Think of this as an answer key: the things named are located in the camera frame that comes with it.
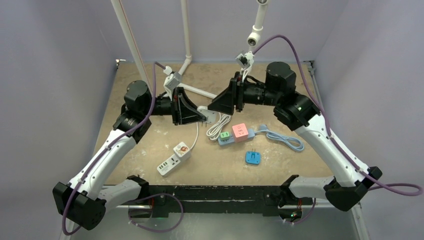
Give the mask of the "green plug adapter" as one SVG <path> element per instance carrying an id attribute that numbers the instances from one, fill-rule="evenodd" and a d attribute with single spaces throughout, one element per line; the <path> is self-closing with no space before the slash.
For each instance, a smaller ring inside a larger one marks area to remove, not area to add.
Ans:
<path id="1" fill-rule="evenodd" d="M 222 141 L 226 141 L 230 139 L 231 134 L 228 131 L 224 131 L 224 132 L 221 132 L 219 136 Z"/>

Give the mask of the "pink cube adapter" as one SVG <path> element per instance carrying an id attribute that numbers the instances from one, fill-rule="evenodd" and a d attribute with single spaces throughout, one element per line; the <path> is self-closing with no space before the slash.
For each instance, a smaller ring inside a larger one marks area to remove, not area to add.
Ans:
<path id="1" fill-rule="evenodd" d="M 246 141 L 249 137 L 249 131 L 245 123 L 239 123 L 239 124 L 233 125 L 231 130 L 232 130 L 232 136 L 235 143 Z"/>

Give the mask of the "light blue power strip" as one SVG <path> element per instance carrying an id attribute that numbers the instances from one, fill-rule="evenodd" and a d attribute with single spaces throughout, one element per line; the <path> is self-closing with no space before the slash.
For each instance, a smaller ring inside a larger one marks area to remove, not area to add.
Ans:
<path id="1" fill-rule="evenodd" d="M 252 128 L 249 128 L 248 129 L 248 139 L 245 140 L 245 141 L 242 141 L 242 142 L 247 142 L 247 141 L 252 140 L 255 137 L 255 135 L 256 135 L 255 134 L 255 131 Z M 230 133 L 230 138 L 228 140 L 221 140 L 220 139 L 220 135 L 219 135 L 217 141 L 218 141 L 218 144 L 221 147 L 228 146 L 228 145 L 231 145 L 231 144 L 234 144 L 234 143 L 242 143 L 242 142 L 235 142 L 234 141 L 234 138 L 233 138 L 233 135 L 231 133 Z"/>

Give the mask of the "white USB power strip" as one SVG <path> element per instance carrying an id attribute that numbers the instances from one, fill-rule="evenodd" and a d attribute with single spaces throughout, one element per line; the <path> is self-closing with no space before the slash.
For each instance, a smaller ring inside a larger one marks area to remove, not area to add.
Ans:
<path id="1" fill-rule="evenodd" d="M 164 162 L 157 166 L 157 171 L 162 177 L 167 177 L 170 173 L 176 170 L 180 165 L 184 163 L 184 160 L 178 158 L 175 154 L 171 155 Z"/>

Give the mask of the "blue plug adapter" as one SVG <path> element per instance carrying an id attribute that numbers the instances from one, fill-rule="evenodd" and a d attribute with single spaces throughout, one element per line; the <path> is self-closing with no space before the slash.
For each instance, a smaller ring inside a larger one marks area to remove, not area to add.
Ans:
<path id="1" fill-rule="evenodd" d="M 261 163 L 262 156 L 256 151 L 247 151 L 245 154 L 244 161 L 248 165 L 257 166 Z"/>

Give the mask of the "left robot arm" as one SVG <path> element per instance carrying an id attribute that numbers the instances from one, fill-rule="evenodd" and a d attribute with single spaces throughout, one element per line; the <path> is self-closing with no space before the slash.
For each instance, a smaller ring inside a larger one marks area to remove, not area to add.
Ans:
<path id="1" fill-rule="evenodd" d="M 151 126 L 150 116 L 172 117 L 175 125 L 205 122 L 207 117 L 197 110 L 185 90 L 177 87 L 172 96 L 159 98 L 146 82 L 131 82 L 124 95 L 121 113 L 105 143 L 89 163 L 69 182 L 58 182 L 52 190 L 62 230 L 72 235 L 78 229 L 94 229 L 108 210 L 126 202 L 138 205 L 149 199 L 149 183 L 139 176 L 127 177 L 122 183 L 103 186 L 118 163 L 143 138 Z"/>

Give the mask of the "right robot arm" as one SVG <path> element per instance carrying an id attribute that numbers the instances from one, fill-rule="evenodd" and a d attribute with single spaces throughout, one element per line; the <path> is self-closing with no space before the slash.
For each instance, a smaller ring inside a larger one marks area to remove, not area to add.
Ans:
<path id="1" fill-rule="evenodd" d="M 296 91 L 295 83 L 296 73 L 281 61 L 268 64 L 264 82 L 251 77 L 242 81 L 242 74 L 237 72 L 208 109 L 232 115 L 245 104 L 272 106 L 276 118 L 302 137 L 332 172 L 329 177 L 292 175 L 280 187 L 280 205 L 315 198 L 346 212 L 365 196 L 382 171 L 356 159 L 345 145 L 335 143 L 337 136 L 327 130 L 324 115 L 308 96 Z"/>

